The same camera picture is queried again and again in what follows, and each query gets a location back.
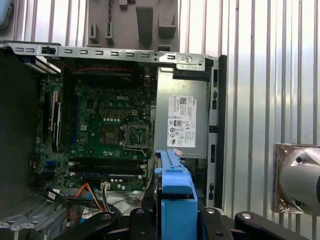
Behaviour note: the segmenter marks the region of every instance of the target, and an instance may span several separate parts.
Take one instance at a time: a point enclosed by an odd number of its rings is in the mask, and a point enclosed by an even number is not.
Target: green circuit board
[[[143,160],[149,148],[151,95],[142,89],[76,87],[76,140],[71,157]],[[120,132],[125,131],[125,141]],[[142,148],[134,151],[131,148]]]
[[[111,190],[143,190],[147,161],[152,154],[151,108],[155,97],[156,92],[149,85],[110,89],[89,87],[81,81],[72,85],[62,77],[43,78],[34,171],[43,174],[52,188],[79,188],[89,180],[108,182]],[[56,113],[61,118],[59,127],[53,117]],[[90,170],[78,173],[73,164],[79,161],[84,165],[97,161],[101,167],[112,161],[111,166],[116,169],[140,166],[143,174],[126,176],[116,170],[112,175]]]

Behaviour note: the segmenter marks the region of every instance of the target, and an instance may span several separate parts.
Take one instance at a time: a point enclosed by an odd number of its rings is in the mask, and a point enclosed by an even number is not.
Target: metal panel
[[[87,0],[15,0],[12,26],[0,40],[87,45]]]
[[[183,158],[204,159],[207,153],[208,83],[200,80],[173,79],[173,68],[158,69],[154,149],[167,148],[169,96],[193,96],[196,99],[195,147],[182,147]]]

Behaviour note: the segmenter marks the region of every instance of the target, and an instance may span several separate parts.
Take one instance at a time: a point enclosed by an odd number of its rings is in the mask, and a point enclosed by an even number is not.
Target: power supply label
[[[167,147],[196,147],[196,116],[193,96],[169,96]]]

